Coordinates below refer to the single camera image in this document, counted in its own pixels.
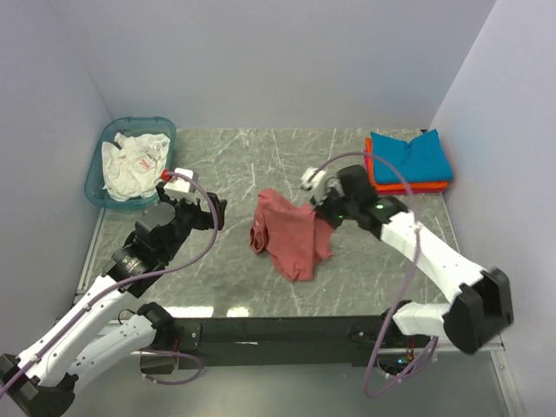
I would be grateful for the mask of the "dusty red t-shirt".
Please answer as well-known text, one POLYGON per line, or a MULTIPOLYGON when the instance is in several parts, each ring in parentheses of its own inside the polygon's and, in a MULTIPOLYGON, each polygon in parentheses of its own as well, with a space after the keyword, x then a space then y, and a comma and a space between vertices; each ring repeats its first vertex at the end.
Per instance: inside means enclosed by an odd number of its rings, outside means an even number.
POLYGON ((256 254, 270 253, 275 269, 286 280, 312 281, 314 268, 333 255, 334 232, 311 206, 295 206, 273 189, 258 194, 250 228, 250 247, 256 254))

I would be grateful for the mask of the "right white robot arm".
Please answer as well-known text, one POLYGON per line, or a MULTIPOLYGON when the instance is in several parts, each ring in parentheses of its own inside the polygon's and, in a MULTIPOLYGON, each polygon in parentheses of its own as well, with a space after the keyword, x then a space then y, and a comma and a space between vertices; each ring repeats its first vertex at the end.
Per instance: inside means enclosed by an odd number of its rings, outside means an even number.
POLYGON ((413 335, 447 338, 465 354, 474 354, 513 325, 513 300, 508 276, 488 270, 452 249, 415 218, 392 195, 380 196, 360 165, 328 175, 309 168, 301 189, 310 193, 316 215, 338 228, 354 221, 381 242, 396 249, 444 295, 443 304, 398 301, 390 320, 381 325, 384 342, 399 347, 413 335))

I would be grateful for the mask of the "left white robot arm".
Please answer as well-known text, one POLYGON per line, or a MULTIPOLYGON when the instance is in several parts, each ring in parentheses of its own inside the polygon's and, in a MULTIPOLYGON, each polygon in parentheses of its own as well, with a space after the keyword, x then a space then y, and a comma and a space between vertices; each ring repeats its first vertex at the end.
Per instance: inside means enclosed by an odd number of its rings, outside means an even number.
POLYGON ((208 210, 185 194, 162 192, 79 302, 20 354, 2 355, 2 394, 27 416, 61 416, 79 389, 123 356, 148 346, 167 347, 174 337, 174 319, 157 304, 140 308, 104 337, 98 333, 169 272, 169 263, 192 231, 222 230, 227 201, 214 193, 205 198, 208 210))

